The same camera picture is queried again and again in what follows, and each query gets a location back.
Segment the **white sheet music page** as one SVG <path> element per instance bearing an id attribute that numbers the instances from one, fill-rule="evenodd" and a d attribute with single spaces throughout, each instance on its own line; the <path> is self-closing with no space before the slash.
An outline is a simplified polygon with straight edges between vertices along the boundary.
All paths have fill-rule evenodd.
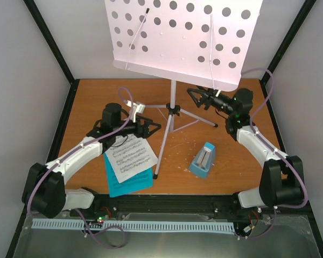
<path id="1" fill-rule="evenodd" d="M 105 155 L 119 183 L 153 167 L 158 161 L 148 141 L 134 135 L 117 137 Z"/>

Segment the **white perforated music stand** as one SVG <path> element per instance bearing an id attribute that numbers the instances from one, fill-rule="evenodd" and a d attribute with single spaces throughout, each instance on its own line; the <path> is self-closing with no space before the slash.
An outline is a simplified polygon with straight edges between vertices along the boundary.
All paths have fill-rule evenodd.
<path id="1" fill-rule="evenodd" d="M 171 80 L 166 131 L 173 131 L 176 85 L 229 92 L 241 70 L 261 1 L 106 1 L 116 68 Z"/>

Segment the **blue sheet music page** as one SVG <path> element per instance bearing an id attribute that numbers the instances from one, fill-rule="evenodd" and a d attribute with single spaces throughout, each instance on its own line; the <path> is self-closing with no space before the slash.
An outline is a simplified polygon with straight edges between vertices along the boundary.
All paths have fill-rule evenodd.
<path id="1" fill-rule="evenodd" d="M 153 186 L 153 171 L 149 168 L 120 183 L 106 154 L 103 155 L 106 168 L 109 196 L 111 198 L 131 194 Z"/>

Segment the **blue metronome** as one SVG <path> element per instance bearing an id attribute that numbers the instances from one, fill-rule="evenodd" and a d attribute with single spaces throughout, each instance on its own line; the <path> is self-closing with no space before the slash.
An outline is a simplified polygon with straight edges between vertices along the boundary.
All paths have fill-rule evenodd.
<path id="1" fill-rule="evenodd" d="M 207 178 L 214 166 L 215 158 L 215 146 L 206 142 L 195 156 L 188 169 L 199 178 Z"/>

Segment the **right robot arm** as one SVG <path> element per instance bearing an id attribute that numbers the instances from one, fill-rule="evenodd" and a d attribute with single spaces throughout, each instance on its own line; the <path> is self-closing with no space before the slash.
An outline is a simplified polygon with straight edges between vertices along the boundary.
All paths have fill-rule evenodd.
<path id="1" fill-rule="evenodd" d="M 262 167 L 259 186 L 237 194 L 242 208 L 286 207 L 301 209 L 308 202 L 303 179 L 303 163 L 298 156 L 289 156 L 275 147 L 255 126 L 249 114 L 253 93 L 238 89 L 232 98 L 213 89 L 188 88 L 187 93 L 197 107 L 214 107 L 227 115 L 227 133 L 244 146 Z"/>

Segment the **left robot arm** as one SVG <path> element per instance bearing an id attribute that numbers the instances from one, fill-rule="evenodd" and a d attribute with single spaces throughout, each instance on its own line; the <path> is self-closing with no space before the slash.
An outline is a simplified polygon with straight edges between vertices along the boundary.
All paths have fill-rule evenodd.
<path id="1" fill-rule="evenodd" d="M 79 144 L 61 157 L 46 164 L 35 163 L 29 169 L 22 201 L 27 214 L 37 211 L 47 218 L 54 218 L 63 210 L 83 209 L 89 216 L 100 213 L 101 202 L 95 199 L 95 192 L 87 188 L 67 190 L 66 183 L 91 160 L 104 154 L 115 144 L 117 137 L 133 135 L 147 139 L 161 125 L 149 118 L 124 112 L 118 103 L 109 103 L 102 111 L 102 118 Z"/>

